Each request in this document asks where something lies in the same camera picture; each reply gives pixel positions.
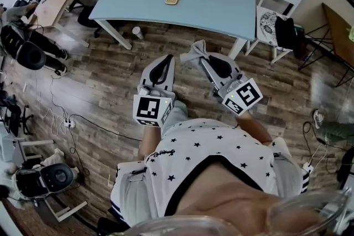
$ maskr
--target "gray pants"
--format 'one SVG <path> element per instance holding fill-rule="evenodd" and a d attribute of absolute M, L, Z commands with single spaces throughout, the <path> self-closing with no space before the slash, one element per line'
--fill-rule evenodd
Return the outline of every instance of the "gray pants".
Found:
<path fill-rule="evenodd" d="M 168 115 L 165 124 L 161 129 L 161 136 L 163 136 L 174 124 L 181 123 L 188 120 L 187 106 L 180 101 L 175 101 L 174 108 Z"/>
<path fill-rule="evenodd" d="M 324 121 L 317 133 L 319 138 L 324 137 L 329 144 L 335 144 L 343 140 L 346 140 L 348 145 L 354 144 L 354 124 Z"/>

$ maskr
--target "cup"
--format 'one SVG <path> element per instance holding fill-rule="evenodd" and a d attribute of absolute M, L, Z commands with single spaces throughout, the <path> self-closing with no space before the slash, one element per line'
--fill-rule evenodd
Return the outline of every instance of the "cup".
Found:
<path fill-rule="evenodd" d="M 133 34 L 136 35 L 140 39 L 144 39 L 144 35 L 143 35 L 140 27 L 134 27 Z"/>

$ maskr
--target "white shirt with star print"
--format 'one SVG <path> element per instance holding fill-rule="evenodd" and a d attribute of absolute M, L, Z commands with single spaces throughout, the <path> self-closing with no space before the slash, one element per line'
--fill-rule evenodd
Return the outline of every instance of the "white shirt with star print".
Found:
<path fill-rule="evenodd" d="M 277 195 L 273 163 L 274 153 L 279 152 L 282 152 L 282 147 L 275 142 L 264 146 L 240 128 L 216 120 L 181 122 L 165 133 L 156 151 L 144 161 L 117 166 L 112 204 L 119 210 L 118 196 L 122 194 L 119 182 L 123 176 L 146 168 L 143 178 L 148 180 L 146 186 L 151 186 L 149 191 L 153 195 L 157 216 L 172 215 L 188 186 L 214 162 L 221 162 L 246 184 Z"/>

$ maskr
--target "person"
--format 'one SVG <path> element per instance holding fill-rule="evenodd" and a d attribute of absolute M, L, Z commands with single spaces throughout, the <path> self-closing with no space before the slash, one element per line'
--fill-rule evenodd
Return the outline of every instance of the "person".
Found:
<path fill-rule="evenodd" d="M 270 212 L 282 212 L 277 206 L 284 204 L 283 199 L 299 196 L 308 185 L 308 175 L 292 160 L 284 139 L 273 140 L 249 112 L 236 121 L 238 126 L 212 119 L 188 120 L 186 105 L 175 101 L 162 129 L 145 127 L 138 160 L 117 165 L 111 192 L 117 217 L 133 227 L 126 235 L 158 227 L 167 232 L 178 222 L 183 227 L 188 220 L 195 225 L 203 219 L 218 219 L 215 225 L 227 223 L 240 235 L 267 232 L 269 216 L 274 216 Z M 277 227 L 296 234 L 320 223 L 313 211 L 293 213 L 296 218 L 277 221 Z M 139 230 L 143 227 L 151 230 Z"/>
<path fill-rule="evenodd" d="M 314 110 L 313 119 L 316 136 L 329 144 L 346 141 L 347 145 L 354 145 L 354 125 L 325 121 L 325 116 L 318 109 Z"/>
<path fill-rule="evenodd" d="M 60 163 L 66 163 L 65 154 L 60 149 L 56 148 L 52 156 L 46 158 L 40 164 L 33 166 L 32 169 Z M 0 185 L 0 201 L 7 198 L 14 207 L 19 209 L 26 209 L 29 205 L 31 205 L 31 202 L 21 198 L 19 192 L 17 191 L 17 187 L 14 186 L 14 175 L 17 170 L 18 168 L 15 164 L 9 164 L 9 166 L 3 171 L 2 185 Z M 74 175 L 74 180 L 76 180 L 80 174 L 79 169 L 75 167 L 71 168 L 71 171 Z"/>
<path fill-rule="evenodd" d="M 13 7 L 7 9 L 6 11 L 4 11 L 4 9 L 0 6 L 0 32 L 5 25 L 10 25 L 23 40 L 29 40 L 41 48 L 44 52 L 66 60 L 68 55 L 65 49 L 59 49 L 59 47 L 53 44 L 47 37 L 36 32 L 35 30 L 29 30 L 25 27 L 23 21 L 21 20 L 22 16 L 25 16 L 28 12 L 35 9 L 37 5 L 37 3 L 31 3 L 26 6 Z M 2 46 L 1 40 L 0 47 L 2 48 L 3 53 L 8 54 L 6 49 Z M 46 56 L 45 65 L 50 69 L 60 71 L 62 74 L 67 70 L 63 63 L 49 55 Z"/>

